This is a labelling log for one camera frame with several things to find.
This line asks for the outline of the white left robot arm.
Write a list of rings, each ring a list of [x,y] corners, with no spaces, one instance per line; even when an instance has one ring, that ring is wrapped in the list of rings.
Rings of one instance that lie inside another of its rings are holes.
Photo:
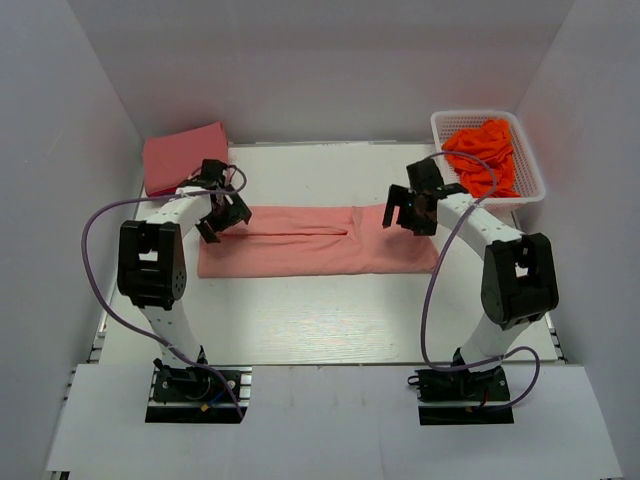
[[[148,321],[161,345],[162,364],[181,369],[176,384],[188,398],[205,396],[212,377],[195,365],[206,364],[206,354],[182,302],[187,287],[184,238],[195,230],[205,242],[215,243],[220,232],[250,219],[251,211],[233,186],[207,189],[189,182],[151,215],[120,228],[118,290]]]

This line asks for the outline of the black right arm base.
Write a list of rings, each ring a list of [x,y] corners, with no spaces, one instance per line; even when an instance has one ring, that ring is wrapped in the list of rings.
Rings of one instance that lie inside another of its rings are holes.
[[[407,384],[417,391],[421,426],[514,423],[507,378],[500,364],[478,372],[419,369],[407,378]]]

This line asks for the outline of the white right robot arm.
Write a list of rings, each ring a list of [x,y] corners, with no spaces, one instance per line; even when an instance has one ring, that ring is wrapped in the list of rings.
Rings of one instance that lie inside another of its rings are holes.
[[[438,226],[451,230],[441,249],[427,288],[421,320],[421,350],[427,357],[426,321],[435,280],[453,240],[463,240],[483,261],[480,298],[484,313],[461,346],[459,366],[434,370],[453,372],[451,384],[461,397],[472,399],[488,385],[485,371],[510,356],[508,349],[530,324],[541,320],[559,303],[556,273],[549,239],[524,234],[486,211],[480,201],[459,184],[417,193],[389,187],[382,226],[392,223],[419,235],[433,235]]]

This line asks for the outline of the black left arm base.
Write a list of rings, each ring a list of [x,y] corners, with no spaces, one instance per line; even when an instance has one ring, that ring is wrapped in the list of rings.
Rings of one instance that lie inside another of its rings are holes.
[[[193,366],[174,368],[157,358],[149,390],[148,424],[231,425],[250,402],[252,369],[222,367],[220,374]]]

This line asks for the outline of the light pink t shirt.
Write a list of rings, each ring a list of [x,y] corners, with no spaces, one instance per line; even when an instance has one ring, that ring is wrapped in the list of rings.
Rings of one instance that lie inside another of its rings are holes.
[[[382,226],[385,206],[255,206],[218,243],[200,242],[201,278],[429,273],[439,252],[429,237]]]

